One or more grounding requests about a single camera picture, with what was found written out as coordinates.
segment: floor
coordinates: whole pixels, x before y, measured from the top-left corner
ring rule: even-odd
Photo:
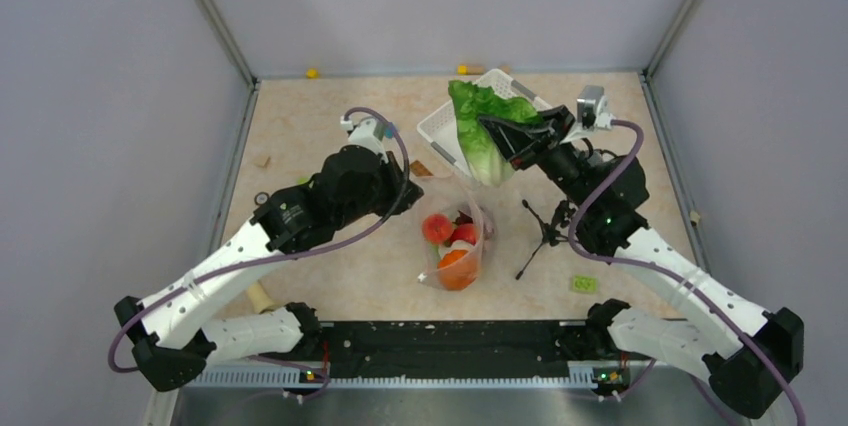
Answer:
[[[451,169],[418,135],[415,127],[449,98],[453,76],[364,77],[263,81],[239,169],[225,226],[233,234],[255,208],[260,191],[296,184],[320,169],[324,158],[345,144],[339,117],[352,106],[368,106],[398,127],[412,159],[436,175]],[[671,246],[692,259],[682,217],[636,73],[516,75],[552,105],[574,107],[587,84],[606,88],[610,108],[619,118],[640,124],[646,141],[639,160],[647,174],[651,198],[639,209]],[[596,147],[625,153],[632,133],[613,131],[593,137]],[[635,279],[614,267],[579,258],[562,245],[543,248],[520,281],[515,273],[538,244],[539,230],[521,208],[521,199],[550,217],[562,193],[541,171],[517,173],[504,187],[479,199],[494,212],[498,242],[483,265],[483,275],[462,292],[446,292],[417,281],[425,269],[418,225],[412,214],[393,218],[371,237],[343,252],[282,264],[262,284],[280,303],[303,301],[320,319],[462,320],[580,319],[588,308],[615,297],[661,317],[679,317]],[[340,232],[350,237],[367,227],[364,218]],[[594,294],[571,290],[574,275],[598,280]],[[222,317],[252,314],[247,298],[235,299]]]

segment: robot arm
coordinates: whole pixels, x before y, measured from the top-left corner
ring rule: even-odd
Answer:
[[[540,112],[543,123],[522,125],[480,117],[501,155],[515,169],[538,166],[570,203],[588,209],[575,217],[575,237],[587,257],[612,263],[650,287],[686,321],[653,317],[611,299],[593,306],[587,326],[609,350],[656,358],[708,382],[736,412],[761,417],[781,388],[768,366],[740,340],[729,318],[762,350],[786,382],[802,368],[803,323],[792,311],[770,313],[740,297],[671,248],[636,208],[648,199],[645,174],[635,158],[596,196],[587,198],[617,170],[623,158],[604,161],[570,143],[614,123],[603,88],[587,86],[577,101],[577,116],[564,106]],[[563,210],[570,210],[567,204]],[[707,306],[704,298],[720,312]]]
[[[143,299],[115,305],[121,325],[175,289],[187,292],[149,311],[127,336],[140,371],[159,391],[178,388],[206,364],[266,352],[314,348],[320,324],[313,310],[292,303],[270,314],[211,318],[249,285],[282,267],[281,262],[238,269],[198,284],[197,278],[249,260],[302,253],[333,239],[336,231],[367,214],[408,210],[423,191],[408,183],[392,153],[382,146],[385,127],[374,118],[354,125],[343,119],[348,145],[325,161],[320,173],[298,186],[280,189],[220,249],[179,280]]]

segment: metal frame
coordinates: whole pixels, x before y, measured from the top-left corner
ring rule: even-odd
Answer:
[[[665,59],[665,55],[669,52],[671,47],[674,44],[674,40],[677,39],[678,34],[683,30],[686,26],[686,22],[691,16],[692,12],[697,9],[698,3],[700,0],[683,0],[683,3],[680,5],[680,9],[677,10],[677,14],[674,16],[674,19],[671,21],[671,24],[660,40],[659,46],[657,46],[657,50],[654,51],[653,56],[651,56],[651,60],[648,62],[648,65],[645,67],[644,75],[650,81],[654,74],[662,64],[663,59]]]
[[[320,363],[309,365],[320,369]],[[405,376],[383,377],[383,378],[340,378],[333,379],[329,388],[331,389],[594,389],[598,387],[595,382],[595,367],[581,363],[569,365],[569,375],[558,378],[540,378],[538,376],[529,379],[417,379]],[[289,367],[274,367],[267,364],[251,364],[244,362],[233,362],[211,367],[194,379],[185,388],[277,388],[277,389],[318,389],[320,382],[305,381],[302,379],[300,370]]]
[[[245,111],[242,116],[239,132],[236,137],[233,154],[228,161],[227,177],[223,185],[223,192],[216,211],[216,219],[211,228],[209,235],[209,251],[214,250],[220,244],[225,219],[226,211],[229,208],[232,196],[235,190],[235,183],[238,177],[238,170],[241,165],[242,155],[244,153],[245,144],[247,142],[250,123],[253,118],[253,113],[256,108],[256,101],[259,96],[259,79],[253,74],[250,66],[238,47],[235,38],[232,35],[229,27],[223,19],[219,8],[214,0],[195,0],[198,8],[203,12],[210,27],[214,31],[219,44],[227,54],[227,58],[238,70],[239,75],[250,88],[250,96],[245,106]],[[645,94],[645,99],[648,104],[648,110],[651,113],[651,118],[654,122],[657,136],[660,142],[660,148],[666,160],[669,176],[671,177],[672,186],[675,195],[677,196],[678,206],[684,218],[687,235],[689,236],[692,250],[698,264],[709,271],[708,260],[702,246],[700,231],[694,227],[689,221],[688,214],[695,210],[695,203],[689,195],[689,189],[686,187],[685,181],[681,175],[679,168],[679,159],[674,148],[672,134],[667,125],[662,105],[659,103],[655,94],[653,77],[660,68],[666,55],[673,47],[675,40],[680,32],[685,28],[687,20],[692,13],[697,9],[700,0],[684,0],[675,15],[674,20],[670,24],[668,30],[663,35],[656,51],[652,55],[649,63],[644,70],[640,72],[639,79],[642,84],[642,90]],[[168,393],[159,393],[153,391],[147,409],[144,414],[142,426],[169,426],[171,424],[173,412],[176,407],[178,391]]]
[[[233,63],[233,66],[238,69],[239,75],[241,75],[244,82],[247,83],[248,86],[254,87],[256,84],[256,76],[251,72],[250,67],[247,64],[247,60],[241,53],[235,38],[233,38],[233,34],[230,32],[230,28],[227,27],[227,23],[224,22],[224,18],[221,16],[221,12],[215,4],[215,1],[195,1],[197,2],[197,6],[200,11],[203,12],[203,15],[206,17],[206,20],[209,21],[209,25],[212,27],[212,31],[215,32],[215,36],[221,44],[221,47],[224,48],[227,58],[229,58],[230,62]]]
[[[236,136],[236,144],[233,149],[233,154],[227,162],[227,178],[224,181],[224,189],[221,192],[221,200],[218,202],[218,209],[215,211],[215,222],[212,226],[212,231],[209,234],[209,246],[207,254],[211,254],[221,246],[221,240],[224,236],[224,226],[226,225],[227,212],[230,209],[230,203],[233,200],[233,193],[236,189],[236,180],[238,179],[238,171],[241,167],[242,157],[244,156],[244,147],[247,144],[247,136],[250,133],[250,123],[253,122],[253,113],[256,111],[256,101],[259,99],[259,88],[262,83],[256,83],[250,91],[250,96],[247,98],[247,106],[239,124],[238,135]]]

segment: clear plastic bag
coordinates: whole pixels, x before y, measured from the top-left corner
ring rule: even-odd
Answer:
[[[415,217],[422,228],[421,243],[427,267],[418,275],[418,281],[434,288],[461,291],[482,273],[483,251],[494,235],[494,224],[457,178],[418,178],[416,183],[424,190],[424,196],[415,204]],[[474,226],[474,244],[463,240],[451,245],[428,241],[426,224],[430,224],[427,221],[434,215],[446,216],[454,226],[457,222],[470,221]]]

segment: cable connector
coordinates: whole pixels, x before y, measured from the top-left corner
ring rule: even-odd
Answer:
[[[196,277],[194,275],[194,270],[189,270],[186,274],[183,275],[183,288],[191,293],[194,296],[194,299],[197,300],[198,303],[202,303],[206,301],[207,296],[206,293],[203,292],[203,289],[196,282]]]
[[[612,129],[615,117],[607,110],[607,96],[604,88],[589,85],[583,88],[577,97],[577,120],[583,129],[593,131]]]
[[[348,123],[352,124],[349,119],[345,120],[342,117],[343,129],[348,127]],[[386,148],[383,147],[385,133],[386,125],[378,121],[377,118],[369,116],[352,126],[352,129],[348,132],[347,142],[370,150],[379,155],[380,159],[386,163],[388,158],[386,157]]]
[[[339,123],[342,126],[342,131],[344,131],[348,134],[350,134],[353,131],[353,129],[356,127],[353,124],[353,120],[349,117],[345,118],[344,116],[342,116],[341,119],[339,120]]]

